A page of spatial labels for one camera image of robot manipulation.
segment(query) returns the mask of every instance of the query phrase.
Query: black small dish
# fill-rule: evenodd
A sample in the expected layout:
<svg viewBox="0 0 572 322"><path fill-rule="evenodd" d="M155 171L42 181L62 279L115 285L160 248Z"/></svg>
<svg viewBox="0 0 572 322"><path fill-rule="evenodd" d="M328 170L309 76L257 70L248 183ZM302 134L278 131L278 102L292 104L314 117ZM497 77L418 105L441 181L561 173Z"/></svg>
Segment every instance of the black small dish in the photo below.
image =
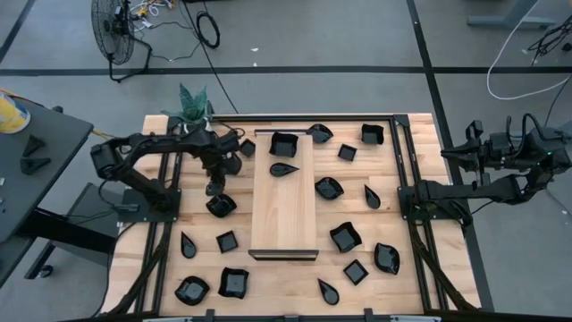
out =
<svg viewBox="0 0 572 322"><path fill-rule="evenodd" d="M369 273L366 271L366 268L361 265L357 259L352 261L346 268L344 268L343 272L354 285L358 285L361 281L364 280L364 278L366 278L366 276L369 275Z"/></svg>
<svg viewBox="0 0 572 322"><path fill-rule="evenodd" d="M217 236L216 242L218 243L218 248L221 250L222 254L239 247L239 243L236 241L233 231Z"/></svg>
<svg viewBox="0 0 572 322"><path fill-rule="evenodd" d="M298 136L288 133L275 132L272 135L272 145L270 146L270 154L277 157L294 157L296 156L296 146L298 144Z"/></svg>
<svg viewBox="0 0 572 322"><path fill-rule="evenodd" d="M330 231L333 242L338 246L340 253L347 253L354 247L361 245L361 237L351 222L345 222Z"/></svg>
<svg viewBox="0 0 572 322"><path fill-rule="evenodd" d="M252 157L257 150L257 145L253 141L246 139L240 144L240 152L246 157Z"/></svg>
<svg viewBox="0 0 572 322"><path fill-rule="evenodd" d="M314 188L326 200L334 200L343 194L341 184L331 177L320 179L314 184Z"/></svg>
<svg viewBox="0 0 572 322"><path fill-rule="evenodd" d="M236 209L236 203L231 197L223 193L212 197L206 203L206 208L214 216L225 218L232 212L232 210Z"/></svg>
<svg viewBox="0 0 572 322"><path fill-rule="evenodd" d="M383 127L363 124L361 126L361 141L365 144L383 144Z"/></svg>
<svg viewBox="0 0 572 322"><path fill-rule="evenodd" d="M312 132L312 140L315 143L325 143L333 137L332 131L323 124L314 124L309 130Z"/></svg>
<svg viewBox="0 0 572 322"><path fill-rule="evenodd" d="M322 281L318 278L318 284L320 285L320 292L324 301L330 305L336 305L340 301L340 294L338 291L328 283Z"/></svg>
<svg viewBox="0 0 572 322"><path fill-rule="evenodd" d="M366 193L366 202L371 209L378 209L382 205L382 201L379 199L377 194L371 190L368 186L364 184L364 190Z"/></svg>
<svg viewBox="0 0 572 322"><path fill-rule="evenodd" d="M248 272L244 269L225 267L221 275L221 287L218 293L224 297L244 299L247 294Z"/></svg>
<svg viewBox="0 0 572 322"><path fill-rule="evenodd" d="M197 255L197 246L184 232L181 232L181 253L184 258L194 258Z"/></svg>
<svg viewBox="0 0 572 322"><path fill-rule="evenodd" d="M378 242L375 245L374 263L382 272L396 275L400 271L400 254L394 247Z"/></svg>
<svg viewBox="0 0 572 322"><path fill-rule="evenodd" d="M353 161L357 151L357 148L342 144L340 152L338 152L338 157L341 157L344 160Z"/></svg>
<svg viewBox="0 0 572 322"><path fill-rule="evenodd" d="M175 296L179 301L195 306L199 304L210 291L208 284L201 278L196 276L189 276L185 278L179 288L175 291Z"/></svg>
<svg viewBox="0 0 572 322"><path fill-rule="evenodd" d="M276 178L280 178L286 174L291 174L294 171L299 170L296 166L286 165L282 162L270 165L270 174Z"/></svg>

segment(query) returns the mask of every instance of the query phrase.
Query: table leg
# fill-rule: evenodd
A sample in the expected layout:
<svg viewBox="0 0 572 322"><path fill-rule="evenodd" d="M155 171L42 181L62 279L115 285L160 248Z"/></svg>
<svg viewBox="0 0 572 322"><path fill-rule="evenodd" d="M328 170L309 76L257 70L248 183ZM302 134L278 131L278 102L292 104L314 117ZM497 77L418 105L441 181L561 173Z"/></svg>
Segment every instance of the table leg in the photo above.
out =
<svg viewBox="0 0 572 322"><path fill-rule="evenodd" d="M115 243L114 237L71 224L63 216L39 208L28 217L19 233L103 253L109 253Z"/></svg>
<svg viewBox="0 0 572 322"><path fill-rule="evenodd" d="M514 29L522 17L536 4L538 0L518 0L506 16L469 16L467 24L469 26L498 27L504 29ZM547 29L556 23L552 19L540 17L526 17L520 29Z"/></svg>
<svg viewBox="0 0 572 322"><path fill-rule="evenodd" d="M38 258L36 258L36 260L34 260L34 263L28 269L28 272L26 272L26 275L24 276L24 278L25 279L35 279L36 277L38 277L42 268L46 264L47 259L50 257L50 255L52 255L52 251L54 251L54 249L55 249L55 246L52 243L52 241L48 241L47 245L44 247L42 252L39 253Z"/></svg>

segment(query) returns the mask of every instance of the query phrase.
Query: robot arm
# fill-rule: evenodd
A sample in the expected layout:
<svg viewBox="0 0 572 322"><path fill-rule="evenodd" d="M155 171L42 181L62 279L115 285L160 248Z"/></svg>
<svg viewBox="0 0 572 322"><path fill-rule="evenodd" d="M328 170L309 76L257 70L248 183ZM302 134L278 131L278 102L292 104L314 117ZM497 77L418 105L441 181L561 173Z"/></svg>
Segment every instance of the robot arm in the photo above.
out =
<svg viewBox="0 0 572 322"><path fill-rule="evenodd" d="M242 162L234 153L240 149L239 134L230 130L222 137L207 131L199 124L181 135L132 134L127 138L115 138L91 148L91 159L97 176L108 181L121 181L141 192L154 209L169 208L172 201L168 189L157 179L148 179L133 169L141 157L148 154L187 152L199 157L203 169L211 177L206 187L207 195L223 193L226 174L237 174ZM123 158L122 150L130 148Z"/></svg>
<svg viewBox="0 0 572 322"><path fill-rule="evenodd" d="M526 118L533 119L536 128L526 132ZM495 202L516 205L530 200L536 192L546 188L555 174L562 174L572 166L565 149L570 139L563 131L542 128L530 114L523 118L523 135L518 147L514 147L507 132L493 133L481 142L483 126L473 121L466 130L467 143L446 148L442 157L455 160L466 172L475 171L479 180L470 185L442 185L438 182L422 180L415 185L415 195L411 200L415 205L443 199L491 199ZM527 174L509 174L494 182L484 171L485 168L512 169ZM518 177L526 178L526 185L520 188Z"/></svg>

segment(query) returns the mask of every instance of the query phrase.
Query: electric fan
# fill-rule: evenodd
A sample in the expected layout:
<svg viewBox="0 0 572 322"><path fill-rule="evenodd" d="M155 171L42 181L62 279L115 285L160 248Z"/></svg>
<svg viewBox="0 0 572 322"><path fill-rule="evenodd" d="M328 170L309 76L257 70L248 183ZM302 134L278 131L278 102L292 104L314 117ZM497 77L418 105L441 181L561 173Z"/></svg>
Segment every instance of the electric fan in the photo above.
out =
<svg viewBox="0 0 572 322"><path fill-rule="evenodd" d="M91 25L97 46L109 62L109 77L118 83L147 70L151 57L151 45L133 36L133 18L128 0L92 0ZM134 43L147 48L145 67L121 78L114 78L112 64L127 63L133 54Z"/></svg>

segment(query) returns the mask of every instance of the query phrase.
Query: butcher block table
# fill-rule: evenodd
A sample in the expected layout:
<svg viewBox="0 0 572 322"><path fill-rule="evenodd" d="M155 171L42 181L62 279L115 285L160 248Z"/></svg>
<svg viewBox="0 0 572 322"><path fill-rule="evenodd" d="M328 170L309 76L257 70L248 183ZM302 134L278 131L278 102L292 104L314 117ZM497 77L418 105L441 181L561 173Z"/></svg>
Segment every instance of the butcher block table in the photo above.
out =
<svg viewBox="0 0 572 322"><path fill-rule="evenodd" d="M245 157L242 169L236 176L227 175L225 193L231 196L238 207L224 219L211 215L206 209L210 197L205 195L208 177L201 169L198 159L185 155L182 161L180 188L182 189L181 213L174 223L170 249L164 276L163 298L160 315L204 316L207 309L214 309L216 316L281 316L281 315L363 315L364 308L374 314L419 314L423 313L413 250L408 225L401 218L397 187L400 185L396 158L388 122L331 122L321 121L313 114L311 122L275 122L268 115L261 117L243 115L233 122L225 119L231 127L245 130L246 138L256 142L255 130L260 129L308 129L322 123L332 130L334 136L324 144L314 144L315 180L331 176L345 190L334 201L315 195L316 247L319 255L315 261L257 261L249 254L253 211L255 156ZM410 129L416 148L416 157L423 179L449 182L449 177L440 156L440 144L431 114L409 114ZM384 128L382 145L366 145L361 142L361 125L379 124ZM167 117L148 115L143 133L166 133ZM224 134L227 128L213 123L213 128ZM401 151L407 151L402 127L398 127ZM341 144L357 148L353 162L338 157ZM256 153L268 153L257 149ZM413 184L407 152L403 153L408 184ZM174 156L166 178L171 178ZM149 178L157 177L161 163L160 155L142 157L137 169ZM379 209L371 209L364 197L367 184L381 199ZM330 237L330 230L350 221L360 234L363 243L348 253L340 254ZM473 270L469 262L467 246L459 224L454 220L433 220L433 233L440 264L465 298L480 306ZM113 308L128 291L139 274L143 258L148 225L137 223L118 241L110 270L109 289L102 312ZM157 241L162 224L157 230ZM234 231L239 247L222 254L216 236ZM198 253L193 259L181 255L181 232L187 234L197 245ZM374 265L374 247L377 242L389 244L400 253L400 271L391 275ZM369 275L354 285L343 273L344 267L358 259ZM221 273L225 267L249 271L248 291L243 300L225 298L218 294ZM145 310L151 309L155 286L154 272L147 283ZM425 266L427 283L433 308L438 301L431 271ZM174 291L181 281L195 275L206 281L210 292L197 306L187 306L177 300ZM335 287L340 302L328 305L320 293L317 279Z"/></svg>

